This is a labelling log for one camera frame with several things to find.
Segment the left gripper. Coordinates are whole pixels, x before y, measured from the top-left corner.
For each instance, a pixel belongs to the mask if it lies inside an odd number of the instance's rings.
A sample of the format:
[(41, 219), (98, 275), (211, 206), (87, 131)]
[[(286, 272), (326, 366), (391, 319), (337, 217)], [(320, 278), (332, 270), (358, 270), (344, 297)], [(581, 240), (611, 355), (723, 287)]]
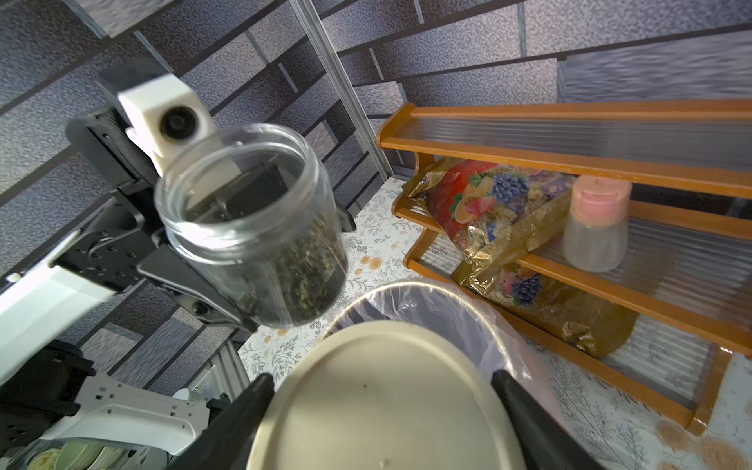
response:
[[(199, 321), (211, 326), (233, 325), (202, 300), (208, 284), (173, 250), (155, 206), (151, 183), (156, 176), (125, 140), (125, 122), (112, 106), (76, 117), (66, 132), (76, 150), (113, 187), (112, 201), (74, 237), (72, 246), (56, 256), (56, 266), (109, 288), (125, 291), (146, 279), (166, 292)], [(356, 228), (353, 217), (337, 203), (343, 234)]]

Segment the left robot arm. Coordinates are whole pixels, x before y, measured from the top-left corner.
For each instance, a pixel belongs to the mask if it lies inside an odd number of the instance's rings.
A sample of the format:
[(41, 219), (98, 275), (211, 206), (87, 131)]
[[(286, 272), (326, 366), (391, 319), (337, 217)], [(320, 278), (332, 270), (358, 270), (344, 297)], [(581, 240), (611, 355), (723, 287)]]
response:
[(164, 172), (112, 107), (68, 125), (114, 199), (2, 291), (2, 450), (85, 439), (160, 448), (191, 465), (237, 456), (268, 412), (269, 374), (231, 403), (178, 401), (97, 371), (61, 332), (140, 280), (209, 326), (248, 331), (311, 322), (344, 287), (342, 236), (356, 225), (300, 133), (261, 123), (201, 137), (187, 107), (157, 131), (178, 146)]

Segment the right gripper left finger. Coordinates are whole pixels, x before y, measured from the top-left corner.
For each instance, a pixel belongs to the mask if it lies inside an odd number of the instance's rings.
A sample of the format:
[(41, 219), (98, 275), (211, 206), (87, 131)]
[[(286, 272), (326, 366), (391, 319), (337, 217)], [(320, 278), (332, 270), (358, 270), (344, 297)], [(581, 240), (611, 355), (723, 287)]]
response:
[(168, 469), (230, 469), (252, 446), (273, 396), (273, 376), (260, 374)]

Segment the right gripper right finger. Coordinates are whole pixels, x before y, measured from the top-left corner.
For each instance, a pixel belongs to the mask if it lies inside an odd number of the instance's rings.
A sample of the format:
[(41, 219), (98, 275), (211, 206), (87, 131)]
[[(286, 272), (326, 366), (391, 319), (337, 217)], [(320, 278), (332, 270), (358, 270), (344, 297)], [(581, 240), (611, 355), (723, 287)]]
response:
[(497, 370), (491, 385), (509, 415), (528, 469), (604, 469), (507, 371)]

